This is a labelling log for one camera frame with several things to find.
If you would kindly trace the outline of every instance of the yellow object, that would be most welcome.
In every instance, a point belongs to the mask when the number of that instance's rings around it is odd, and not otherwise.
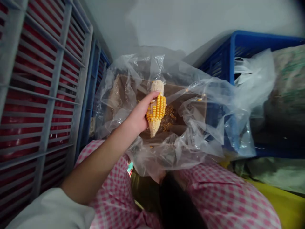
[[[305,198],[267,184],[246,181],[253,184],[270,201],[280,218],[282,229],[304,229]]]
[[[148,120],[148,126],[150,130],[150,137],[153,138],[158,131],[161,120],[165,114],[166,98],[164,94],[164,84],[161,80],[152,82],[151,91],[159,90],[160,94],[156,100],[150,102],[150,106],[147,109],[146,118]]]

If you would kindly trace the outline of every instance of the blue plastic crate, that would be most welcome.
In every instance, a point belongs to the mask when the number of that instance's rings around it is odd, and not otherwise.
[[[89,130],[93,115],[94,95],[102,80],[104,71],[106,70],[104,69],[105,63],[106,68],[108,68],[110,62],[103,50],[100,48],[98,41],[93,36],[88,68],[88,80],[86,82],[84,102],[79,124],[75,162],[77,161],[81,150],[93,140],[93,138],[89,138]]]
[[[248,31],[235,31],[231,37],[225,41],[201,66],[200,70],[207,74],[226,80],[234,85],[234,58],[243,57],[251,58],[253,55],[262,52],[265,49],[271,48],[272,51],[293,47],[305,44],[304,38],[279,36],[273,34],[254,33]],[[220,107],[210,106],[208,109],[218,110],[220,114],[224,115],[225,110]],[[207,112],[207,123],[213,125],[218,121],[216,115],[208,116],[215,112]],[[234,117],[229,117],[226,121],[230,121],[229,126],[232,132],[236,133],[229,141],[226,133],[224,138],[224,147],[229,149],[239,148],[239,135],[237,134],[238,127],[234,125]],[[279,149],[275,146],[261,146],[256,144],[256,151],[258,156],[278,156],[286,158],[300,158],[302,155],[300,150],[293,150],[296,147],[286,147],[285,150]]]
[[[199,69],[234,85],[234,57],[250,58],[268,48],[275,51],[302,44],[304,38],[237,30]]]

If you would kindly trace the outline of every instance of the dried corn cob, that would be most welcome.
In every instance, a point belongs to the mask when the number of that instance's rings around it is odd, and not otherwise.
[[[148,120],[148,126],[150,130],[150,137],[153,138],[158,131],[161,120],[165,114],[166,98],[164,94],[164,84],[161,80],[153,81],[151,91],[159,90],[160,94],[156,100],[150,102],[150,106],[147,109],[146,118]]]

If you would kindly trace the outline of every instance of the pink gingham pants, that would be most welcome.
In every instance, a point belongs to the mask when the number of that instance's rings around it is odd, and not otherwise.
[[[88,144],[76,166],[104,141]],[[131,193],[127,161],[121,157],[91,203],[96,216],[91,228],[138,228],[146,225],[162,228],[156,215],[139,211]],[[211,228],[281,228],[280,220],[269,201],[250,183],[218,164],[200,164],[180,170],[187,181],[186,191]]]

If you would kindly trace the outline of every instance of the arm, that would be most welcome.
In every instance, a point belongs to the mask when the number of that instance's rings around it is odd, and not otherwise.
[[[136,137],[148,127],[145,114],[159,91],[148,94],[109,138],[64,180],[61,188],[76,203],[87,205],[95,197],[111,169]]]

